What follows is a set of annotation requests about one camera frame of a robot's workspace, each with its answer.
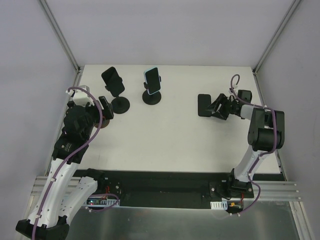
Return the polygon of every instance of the phone stand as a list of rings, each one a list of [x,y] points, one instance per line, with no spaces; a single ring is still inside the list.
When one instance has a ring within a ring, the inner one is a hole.
[[[130,102],[127,98],[119,96],[125,90],[122,78],[113,66],[104,71],[101,77],[105,83],[105,89],[115,97],[115,99],[111,101],[113,112],[115,114],[124,114],[129,110]]]
[[[148,105],[156,105],[160,102],[161,100],[161,93],[159,91],[157,91],[156,93],[149,95],[148,93],[148,84],[146,84],[145,82],[143,83],[144,88],[146,89],[143,94],[142,94],[142,100],[144,101],[145,104]]]

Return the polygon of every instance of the gray wall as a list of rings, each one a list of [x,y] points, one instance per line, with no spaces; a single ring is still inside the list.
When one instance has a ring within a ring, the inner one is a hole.
[[[280,151],[289,180],[301,189],[308,218],[320,239],[320,1],[304,0],[257,79],[266,103],[285,111]]]
[[[85,64],[254,67],[293,0],[47,0]]]
[[[43,175],[75,72],[36,0],[0,1],[0,239]]]

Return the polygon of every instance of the phone screen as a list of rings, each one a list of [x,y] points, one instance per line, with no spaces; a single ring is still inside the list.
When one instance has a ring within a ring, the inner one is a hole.
[[[144,72],[145,82],[148,85],[149,95],[155,94],[160,91],[160,78],[158,73],[158,68],[154,67],[148,71]]]

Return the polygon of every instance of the white table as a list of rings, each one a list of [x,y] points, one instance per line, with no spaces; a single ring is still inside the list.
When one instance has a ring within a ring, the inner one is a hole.
[[[198,116],[198,94],[229,95],[230,79],[240,74],[239,89],[252,91],[260,104],[250,67],[158,66],[162,99],[142,100],[144,71],[149,65],[113,65],[123,79],[130,109],[115,114],[86,151],[80,169],[121,171],[230,172],[248,148],[250,121],[230,115],[227,121]],[[98,99],[113,99],[101,73],[111,65],[86,65],[80,85]],[[257,173],[279,173],[276,156],[268,156]]]

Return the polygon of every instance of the gray floor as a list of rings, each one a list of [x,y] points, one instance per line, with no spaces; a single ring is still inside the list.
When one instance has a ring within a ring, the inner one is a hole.
[[[242,216],[223,210],[119,207],[80,210],[67,240],[298,240],[288,202],[258,202]]]

